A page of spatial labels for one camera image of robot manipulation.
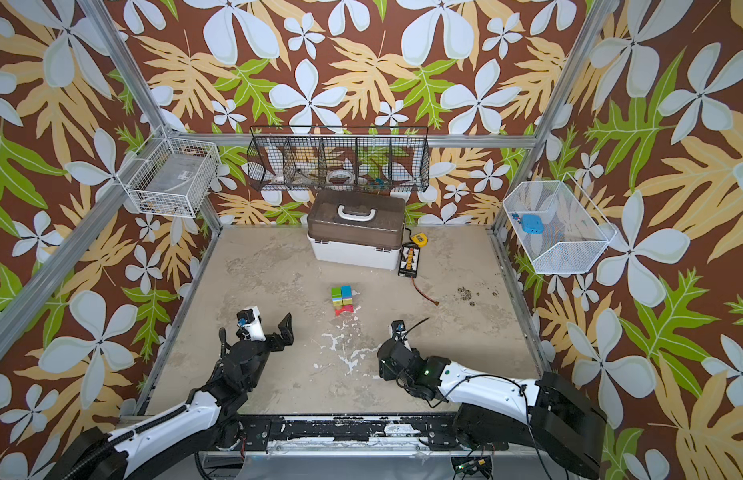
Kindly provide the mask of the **red wood block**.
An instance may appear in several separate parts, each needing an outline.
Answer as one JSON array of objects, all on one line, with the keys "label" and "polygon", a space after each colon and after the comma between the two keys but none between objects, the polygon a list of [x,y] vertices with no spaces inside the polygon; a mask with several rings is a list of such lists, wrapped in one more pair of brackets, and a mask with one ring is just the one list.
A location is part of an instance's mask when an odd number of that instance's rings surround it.
[{"label": "red wood block", "polygon": [[345,305],[345,306],[342,306],[341,308],[335,310],[335,316],[342,315],[343,313],[351,313],[351,314],[352,313],[355,313],[355,306],[353,306],[353,305]]}]

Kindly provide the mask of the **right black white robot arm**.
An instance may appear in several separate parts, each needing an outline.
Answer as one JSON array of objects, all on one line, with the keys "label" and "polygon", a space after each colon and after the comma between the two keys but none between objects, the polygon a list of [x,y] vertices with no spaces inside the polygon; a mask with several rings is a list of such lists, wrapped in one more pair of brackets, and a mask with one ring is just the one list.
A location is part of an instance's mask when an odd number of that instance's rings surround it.
[{"label": "right black white robot arm", "polygon": [[469,369],[445,357],[421,357],[401,336],[377,350],[379,372],[431,407],[459,406],[453,430],[469,447],[517,444],[547,453],[587,479],[601,473],[607,414],[559,374],[513,379]]}]

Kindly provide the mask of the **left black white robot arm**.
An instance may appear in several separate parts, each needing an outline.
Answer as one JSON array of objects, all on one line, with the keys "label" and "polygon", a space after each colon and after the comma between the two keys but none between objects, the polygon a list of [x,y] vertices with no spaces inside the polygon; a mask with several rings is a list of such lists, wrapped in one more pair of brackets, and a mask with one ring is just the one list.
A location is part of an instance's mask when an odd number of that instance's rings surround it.
[{"label": "left black white robot arm", "polygon": [[220,355],[208,381],[188,399],[111,432],[93,427],[71,443],[49,479],[153,479],[184,458],[236,444],[239,409],[259,384],[270,354],[294,344],[293,317],[265,334],[256,306],[237,314],[237,341],[219,329]]}]

